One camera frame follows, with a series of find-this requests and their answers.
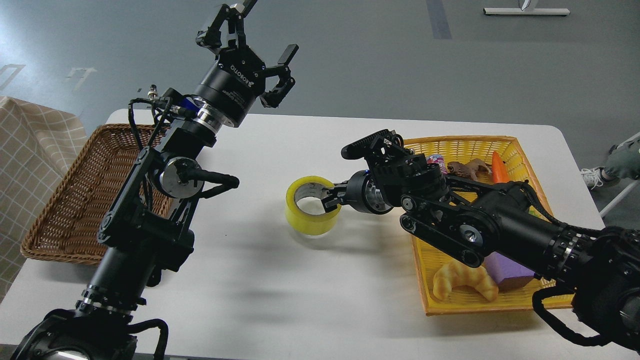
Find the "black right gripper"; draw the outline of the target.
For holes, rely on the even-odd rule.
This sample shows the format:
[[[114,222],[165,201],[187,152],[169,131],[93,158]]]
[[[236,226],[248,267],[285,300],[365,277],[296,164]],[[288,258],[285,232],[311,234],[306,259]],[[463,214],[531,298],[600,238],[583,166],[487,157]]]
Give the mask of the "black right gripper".
[[[393,209],[384,200],[368,170],[357,171],[347,182],[322,186],[320,194],[325,214],[340,207],[352,207],[357,212],[373,215],[388,214]]]

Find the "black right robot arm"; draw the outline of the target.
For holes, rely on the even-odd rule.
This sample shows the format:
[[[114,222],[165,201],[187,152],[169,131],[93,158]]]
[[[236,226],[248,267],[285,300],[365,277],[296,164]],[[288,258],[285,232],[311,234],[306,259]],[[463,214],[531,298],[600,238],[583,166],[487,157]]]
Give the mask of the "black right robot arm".
[[[534,293],[532,305],[563,338],[578,346],[639,350],[638,230],[559,221],[526,181],[489,185],[443,174],[393,130],[352,142],[341,155],[362,158],[368,168],[323,186],[325,212],[348,206],[384,215],[401,207],[403,230],[470,268],[497,252],[537,278],[554,280]]]

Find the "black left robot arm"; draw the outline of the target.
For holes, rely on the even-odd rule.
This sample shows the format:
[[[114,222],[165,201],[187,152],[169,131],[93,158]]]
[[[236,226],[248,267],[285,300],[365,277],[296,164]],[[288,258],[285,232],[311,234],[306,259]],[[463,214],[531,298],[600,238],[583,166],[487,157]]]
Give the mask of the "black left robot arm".
[[[189,95],[172,88],[128,105],[139,149],[130,173],[103,217],[97,241],[107,250],[73,310],[54,309],[23,337],[12,360],[131,360],[137,334],[159,331],[153,358],[162,360],[169,326],[162,319],[132,323],[146,304],[142,292],[177,272],[194,251],[190,230],[199,200],[237,189],[237,177],[204,170],[197,158],[222,126],[237,128],[256,100],[275,109],[295,85],[290,44],[275,66],[247,45],[244,21],[254,0],[222,4],[198,31],[196,44],[214,64]]]

